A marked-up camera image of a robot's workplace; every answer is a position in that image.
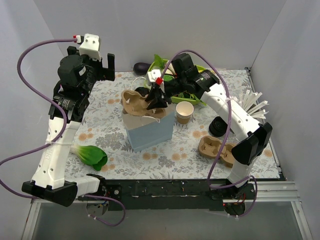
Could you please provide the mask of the black cup lid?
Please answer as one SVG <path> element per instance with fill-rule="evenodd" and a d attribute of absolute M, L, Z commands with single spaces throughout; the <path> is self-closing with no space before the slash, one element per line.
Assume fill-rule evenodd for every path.
<path fill-rule="evenodd" d="M 146 87 L 137 87 L 134 91 L 139 93 L 142 97 L 145 97 L 150 93 L 150 90 Z"/>

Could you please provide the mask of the pulp cup carrier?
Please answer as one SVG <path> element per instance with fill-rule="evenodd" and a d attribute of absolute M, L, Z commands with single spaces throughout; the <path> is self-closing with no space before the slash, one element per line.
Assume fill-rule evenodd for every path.
<path fill-rule="evenodd" d="M 132 90 L 124 90 L 121 93 L 122 113 L 136 117 L 153 117 L 161 119 L 167 115 L 164 108 L 147 110 L 149 103 L 145 101 L 146 97 Z"/>

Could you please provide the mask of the light blue paper bag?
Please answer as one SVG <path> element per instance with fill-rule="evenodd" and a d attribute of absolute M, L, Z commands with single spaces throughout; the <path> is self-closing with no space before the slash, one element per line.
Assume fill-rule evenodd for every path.
<path fill-rule="evenodd" d="M 157 87 L 157 97 L 163 97 L 167 102 L 167 107 L 164 108 L 166 111 L 165 117 L 133 116 L 122 113 L 127 138 L 135 152 L 170 140 L 173 135 L 175 108 L 171 105 L 171 100 L 164 96 L 164 82 L 157 79 L 152 87 Z"/>

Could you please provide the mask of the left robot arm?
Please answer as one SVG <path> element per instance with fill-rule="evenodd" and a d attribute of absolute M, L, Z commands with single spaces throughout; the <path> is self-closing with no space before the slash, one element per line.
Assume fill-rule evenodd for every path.
<path fill-rule="evenodd" d="M 115 80 L 115 55 L 107 54 L 107 67 L 97 52 L 90 53 L 74 46 L 67 48 L 57 69 L 59 81 L 54 87 L 49 108 L 48 132 L 38 167 L 31 180 L 21 190 L 34 197 L 68 207 L 78 196 L 90 194 L 95 200 L 106 196 L 106 187 L 100 176 L 67 180 L 65 168 L 72 141 L 84 113 L 89 96 L 97 81 Z"/>

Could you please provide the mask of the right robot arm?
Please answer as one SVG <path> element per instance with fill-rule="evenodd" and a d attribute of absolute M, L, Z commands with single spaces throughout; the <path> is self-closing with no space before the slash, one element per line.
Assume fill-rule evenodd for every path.
<path fill-rule="evenodd" d="M 190 50 L 179 51 L 163 67 L 158 67 L 159 73 L 147 78 L 148 108 L 165 108 L 173 96 L 187 92 L 218 114 L 226 124 L 225 135 L 233 132 L 239 142 L 231 149 L 235 162 L 225 183 L 209 187 L 237 199 L 245 192 L 251 169 L 267 146 L 273 128 L 268 122 L 259 122 L 231 98 L 225 80 L 213 66 L 199 71 L 190 53 Z"/>

